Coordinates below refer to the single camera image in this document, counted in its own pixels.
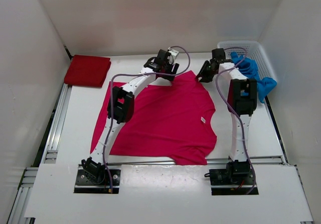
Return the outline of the pink t shirt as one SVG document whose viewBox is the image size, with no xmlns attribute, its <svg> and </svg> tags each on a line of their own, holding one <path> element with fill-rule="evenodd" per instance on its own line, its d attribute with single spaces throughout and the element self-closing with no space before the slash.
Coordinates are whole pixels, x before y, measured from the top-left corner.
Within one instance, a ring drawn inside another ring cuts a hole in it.
<svg viewBox="0 0 321 224">
<path fill-rule="evenodd" d="M 217 136 L 215 105 L 194 72 L 170 86 L 149 85 L 135 99 L 134 114 L 120 130 L 110 154 L 168 157 L 178 165 L 206 165 Z"/>
</svg>

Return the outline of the dark red t shirt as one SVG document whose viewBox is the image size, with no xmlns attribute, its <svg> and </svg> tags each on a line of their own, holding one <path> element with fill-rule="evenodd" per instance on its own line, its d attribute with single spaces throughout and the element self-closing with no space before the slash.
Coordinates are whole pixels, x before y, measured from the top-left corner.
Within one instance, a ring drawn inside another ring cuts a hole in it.
<svg viewBox="0 0 321 224">
<path fill-rule="evenodd" d="M 107 57 L 74 55 L 64 77 L 64 83 L 72 86 L 101 88 L 110 69 Z"/>
</svg>

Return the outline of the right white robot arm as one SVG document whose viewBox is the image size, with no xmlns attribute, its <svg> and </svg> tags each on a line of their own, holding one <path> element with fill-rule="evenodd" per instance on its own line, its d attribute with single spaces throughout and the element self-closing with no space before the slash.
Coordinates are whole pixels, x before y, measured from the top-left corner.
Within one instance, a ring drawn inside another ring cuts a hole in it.
<svg viewBox="0 0 321 224">
<path fill-rule="evenodd" d="M 221 99 L 227 105 L 232 119 L 232 145 L 229 162 L 223 170 L 210 171 L 208 176 L 216 185 L 255 185 L 255 171 L 247 152 L 251 117 L 257 107 L 257 82 L 248 78 L 237 64 L 226 57 L 225 49 L 212 50 L 196 79 L 209 83 L 213 79 Z"/>
</svg>

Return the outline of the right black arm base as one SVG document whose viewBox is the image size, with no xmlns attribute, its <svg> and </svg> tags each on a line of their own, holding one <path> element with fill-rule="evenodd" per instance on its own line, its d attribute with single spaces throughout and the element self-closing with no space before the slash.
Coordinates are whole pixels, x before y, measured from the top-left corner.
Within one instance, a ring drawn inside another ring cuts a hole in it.
<svg viewBox="0 0 321 224">
<path fill-rule="evenodd" d="M 205 178 L 210 180 L 213 196 L 258 195 L 256 175 L 248 161 L 231 161 L 224 169 L 210 169 Z"/>
</svg>

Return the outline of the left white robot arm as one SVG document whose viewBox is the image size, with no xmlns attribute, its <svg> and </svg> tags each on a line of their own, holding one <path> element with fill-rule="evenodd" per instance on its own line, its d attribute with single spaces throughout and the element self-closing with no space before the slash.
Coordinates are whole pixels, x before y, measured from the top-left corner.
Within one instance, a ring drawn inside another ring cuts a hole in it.
<svg viewBox="0 0 321 224">
<path fill-rule="evenodd" d="M 179 64 L 175 62 L 179 52 L 169 48 L 159 50 L 157 56 L 147 60 L 139 74 L 131 74 L 132 80 L 122 86 L 110 81 L 109 99 L 103 104 L 94 130 L 90 156 L 81 161 L 84 176 L 94 185 L 111 181 L 112 175 L 106 169 L 110 150 L 118 133 L 134 113 L 134 101 L 139 93 L 158 77 L 173 81 Z"/>
</svg>

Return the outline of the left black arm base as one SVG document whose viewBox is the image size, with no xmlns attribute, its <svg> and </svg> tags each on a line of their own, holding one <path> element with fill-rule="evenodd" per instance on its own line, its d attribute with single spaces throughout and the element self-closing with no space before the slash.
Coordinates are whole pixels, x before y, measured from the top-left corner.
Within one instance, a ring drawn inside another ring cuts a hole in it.
<svg viewBox="0 0 321 224">
<path fill-rule="evenodd" d="M 107 170 L 92 158 L 81 160 L 78 166 L 74 193 L 118 194 L 121 180 L 121 168 Z"/>
</svg>

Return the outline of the blue t shirt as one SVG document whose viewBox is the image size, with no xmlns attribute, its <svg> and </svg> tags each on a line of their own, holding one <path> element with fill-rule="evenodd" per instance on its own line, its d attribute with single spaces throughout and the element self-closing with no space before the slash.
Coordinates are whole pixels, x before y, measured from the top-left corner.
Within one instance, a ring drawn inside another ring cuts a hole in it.
<svg viewBox="0 0 321 224">
<path fill-rule="evenodd" d="M 239 62 L 244 58 L 243 55 L 238 56 L 236 52 L 231 53 L 231 59 L 237 68 L 247 78 L 253 78 L 257 82 L 258 99 L 264 103 L 265 97 L 276 87 L 277 82 L 270 77 L 260 78 L 258 73 L 257 63 L 250 59 L 245 58 L 240 64 Z"/>
</svg>

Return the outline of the white plastic basket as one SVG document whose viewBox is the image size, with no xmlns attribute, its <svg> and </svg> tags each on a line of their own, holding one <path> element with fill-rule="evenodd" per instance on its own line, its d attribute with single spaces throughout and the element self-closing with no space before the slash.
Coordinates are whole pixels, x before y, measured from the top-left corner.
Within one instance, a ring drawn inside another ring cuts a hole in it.
<svg viewBox="0 0 321 224">
<path fill-rule="evenodd" d="M 250 40 L 232 40 L 232 41 L 221 41 L 217 44 L 217 48 L 224 48 L 226 58 L 231 58 L 231 52 L 236 52 L 238 56 L 245 55 L 256 62 L 258 68 L 258 75 L 260 79 L 269 77 L 277 81 L 273 67 L 262 48 L 257 41 Z"/>
</svg>

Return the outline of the aluminium frame rail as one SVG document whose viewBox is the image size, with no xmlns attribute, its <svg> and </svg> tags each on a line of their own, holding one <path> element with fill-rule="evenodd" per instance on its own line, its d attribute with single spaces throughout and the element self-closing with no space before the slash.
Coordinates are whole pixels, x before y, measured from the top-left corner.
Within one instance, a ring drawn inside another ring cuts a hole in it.
<svg viewBox="0 0 321 224">
<path fill-rule="evenodd" d="M 40 164 L 55 164 L 72 87 L 63 84 L 34 163 L 24 169 L 7 223 L 34 223 L 24 217 Z"/>
</svg>

